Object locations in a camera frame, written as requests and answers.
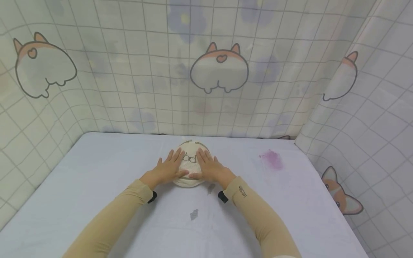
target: fabric wall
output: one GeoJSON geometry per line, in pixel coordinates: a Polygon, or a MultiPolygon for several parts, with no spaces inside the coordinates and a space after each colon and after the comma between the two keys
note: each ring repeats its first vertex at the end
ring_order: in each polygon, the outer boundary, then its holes
{"type": "Polygon", "coordinates": [[[89,131],[297,136],[374,0],[1,0],[0,228],[89,131]]]}
{"type": "Polygon", "coordinates": [[[413,1],[377,1],[296,140],[370,257],[413,257],[412,43],[413,1]]]}

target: grid pattern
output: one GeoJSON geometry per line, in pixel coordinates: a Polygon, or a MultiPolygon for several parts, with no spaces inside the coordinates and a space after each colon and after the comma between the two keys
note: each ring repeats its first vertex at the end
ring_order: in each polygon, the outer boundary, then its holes
{"type": "Polygon", "coordinates": [[[298,135],[357,33],[394,20],[367,18],[374,3],[3,0],[0,228],[86,132],[298,135]],[[24,94],[14,71],[13,38],[24,44],[36,31],[78,70],[64,87],[51,85],[47,99],[24,94]],[[240,45],[249,65],[242,88],[205,94],[192,83],[189,70],[210,42],[240,45]]]}
{"type": "Polygon", "coordinates": [[[412,17],[412,1],[376,2],[348,51],[359,52],[356,84],[321,101],[296,140],[364,205],[346,219],[369,257],[413,253],[412,17]]]}

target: mattress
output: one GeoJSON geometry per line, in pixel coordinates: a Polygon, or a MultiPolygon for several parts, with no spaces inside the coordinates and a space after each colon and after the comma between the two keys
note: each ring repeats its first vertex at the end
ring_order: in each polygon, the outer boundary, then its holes
{"type": "MultiPolygon", "coordinates": [[[[87,133],[0,232],[0,257],[61,257],[87,223],[160,156],[205,144],[284,220],[305,258],[367,258],[307,157],[291,140],[87,133]]],[[[261,257],[258,241],[210,183],[158,186],[110,257],[261,257]]]]}

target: glasses embroidery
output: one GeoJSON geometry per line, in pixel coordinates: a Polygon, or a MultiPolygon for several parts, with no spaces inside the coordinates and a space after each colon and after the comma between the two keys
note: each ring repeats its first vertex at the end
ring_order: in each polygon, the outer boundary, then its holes
{"type": "Polygon", "coordinates": [[[188,156],[188,153],[185,152],[185,156],[183,157],[183,160],[185,161],[189,160],[189,162],[191,163],[196,163],[197,162],[196,157],[197,157],[196,155],[194,157],[190,157],[188,156]]]}

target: beige arm sleeve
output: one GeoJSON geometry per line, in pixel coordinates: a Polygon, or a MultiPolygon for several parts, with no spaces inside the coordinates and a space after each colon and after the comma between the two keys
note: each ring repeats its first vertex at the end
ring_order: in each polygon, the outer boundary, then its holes
{"type": "Polygon", "coordinates": [[[241,178],[235,178],[224,191],[244,215],[261,246],[263,258],[292,256],[300,252],[278,214],[241,178]]]}
{"type": "Polygon", "coordinates": [[[147,185],[135,180],[89,222],[63,258],[106,258],[138,208],[152,196],[147,185]]]}

